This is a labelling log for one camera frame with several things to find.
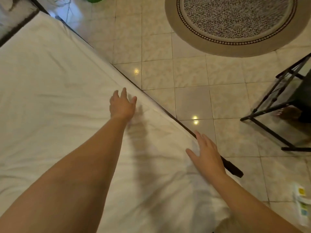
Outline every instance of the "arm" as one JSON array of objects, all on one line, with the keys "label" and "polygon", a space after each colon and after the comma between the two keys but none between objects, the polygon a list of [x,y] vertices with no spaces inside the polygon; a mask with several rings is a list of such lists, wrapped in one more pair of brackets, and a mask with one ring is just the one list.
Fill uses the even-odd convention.
[{"label": "arm", "polygon": [[216,145],[204,134],[198,132],[195,134],[200,147],[200,156],[197,157],[190,149],[186,149],[186,153],[247,230],[258,233],[301,233],[229,177]]},{"label": "arm", "polygon": [[2,215],[0,232],[97,231],[120,154],[123,133],[137,98],[115,91],[111,119],[33,183]]}]

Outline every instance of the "beige rug border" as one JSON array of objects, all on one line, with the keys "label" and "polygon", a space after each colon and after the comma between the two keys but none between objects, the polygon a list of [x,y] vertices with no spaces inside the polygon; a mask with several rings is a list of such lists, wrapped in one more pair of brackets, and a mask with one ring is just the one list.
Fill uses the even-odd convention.
[{"label": "beige rug border", "polygon": [[298,0],[296,14],[281,32],[258,43],[232,46],[210,42],[189,30],[178,15],[176,2],[177,0],[165,0],[167,19],[175,33],[200,51],[227,57],[257,56],[279,49],[295,39],[305,29],[311,16],[311,0]]}]

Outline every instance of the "fitted sheet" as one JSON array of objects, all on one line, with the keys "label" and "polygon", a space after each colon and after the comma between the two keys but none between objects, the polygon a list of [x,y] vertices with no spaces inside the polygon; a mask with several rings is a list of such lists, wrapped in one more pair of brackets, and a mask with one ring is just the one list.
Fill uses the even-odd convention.
[{"label": "fitted sheet", "polygon": [[185,153],[195,138],[60,21],[40,12],[26,24],[0,48],[0,75],[0,215],[107,122],[126,87],[137,111],[98,232],[206,233],[229,217]]}]

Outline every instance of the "left hand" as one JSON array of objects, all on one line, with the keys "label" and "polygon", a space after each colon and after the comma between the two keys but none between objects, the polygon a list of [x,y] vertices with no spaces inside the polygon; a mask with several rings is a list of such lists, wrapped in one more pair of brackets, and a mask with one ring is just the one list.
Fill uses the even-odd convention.
[{"label": "left hand", "polygon": [[132,119],[135,113],[137,97],[134,96],[131,101],[127,99],[126,88],[123,88],[119,97],[118,90],[114,91],[110,98],[110,114],[111,118],[125,119],[127,122]]}]

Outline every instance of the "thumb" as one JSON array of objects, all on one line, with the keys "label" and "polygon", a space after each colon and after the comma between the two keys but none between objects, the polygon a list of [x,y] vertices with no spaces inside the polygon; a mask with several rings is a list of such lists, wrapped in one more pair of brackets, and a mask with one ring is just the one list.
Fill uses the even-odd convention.
[{"label": "thumb", "polygon": [[195,155],[195,153],[191,149],[186,149],[186,153],[193,163],[195,163],[197,159],[199,158],[198,156]]},{"label": "thumb", "polygon": [[137,97],[134,96],[132,99],[131,99],[131,103],[136,105],[136,102],[137,102]]}]

